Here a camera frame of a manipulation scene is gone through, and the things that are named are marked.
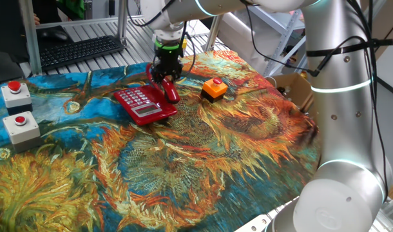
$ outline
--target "hand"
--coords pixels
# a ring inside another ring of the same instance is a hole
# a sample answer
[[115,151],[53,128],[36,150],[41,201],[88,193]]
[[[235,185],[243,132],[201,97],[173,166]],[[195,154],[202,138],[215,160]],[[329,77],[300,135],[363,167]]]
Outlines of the hand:
[[41,24],[41,20],[36,16],[36,14],[34,14],[34,19],[35,19],[35,25]]

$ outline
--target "green clothing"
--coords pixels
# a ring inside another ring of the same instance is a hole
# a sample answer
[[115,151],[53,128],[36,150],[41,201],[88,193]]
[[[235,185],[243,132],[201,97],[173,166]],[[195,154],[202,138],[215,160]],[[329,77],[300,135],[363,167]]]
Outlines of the green clothing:
[[73,13],[84,19],[85,6],[83,0],[58,0],[64,6],[68,7]]

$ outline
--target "computer keyboard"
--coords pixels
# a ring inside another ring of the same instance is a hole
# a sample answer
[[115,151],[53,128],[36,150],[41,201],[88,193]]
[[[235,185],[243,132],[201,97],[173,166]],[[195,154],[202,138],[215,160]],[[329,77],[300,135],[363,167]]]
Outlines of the computer keyboard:
[[42,70],[51,70],[67,64],[100,57],[113,52],[119,52],[124,46],[114,36],[107,35],[94,39],[64,44],[52,48],[42,49]]

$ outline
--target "sunflower painting print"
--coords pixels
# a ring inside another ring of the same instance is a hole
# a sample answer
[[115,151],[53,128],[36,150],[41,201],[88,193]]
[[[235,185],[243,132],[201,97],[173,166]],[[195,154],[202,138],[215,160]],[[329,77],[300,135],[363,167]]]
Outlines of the sunflower painting print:
[[[197,55],[178,113],[137,126],[112,93],[145,66],[23,81],[44,145],[19,154],[0,94],[0,231],[234,231],[300,194],[317,127],[236,53]],[[229,88],[211,104],[213,77]]]

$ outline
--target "red button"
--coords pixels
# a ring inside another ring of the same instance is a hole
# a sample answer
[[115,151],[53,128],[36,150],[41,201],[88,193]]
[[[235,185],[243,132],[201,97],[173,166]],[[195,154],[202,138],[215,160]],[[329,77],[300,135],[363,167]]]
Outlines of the red button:
[[214,82],[215,84],[222,84],[222,80],[219,79],[218,77],[214,78],[213,82]]
[[18,126],[23,126],[23,125],[26,124],[26,119],[23,116],[18,116],[18,117],[15,118],[15,123]]
[[8,87],[12,91],[17,91],[21,89],[21,83],[19,81],[11,81],[9,82]]

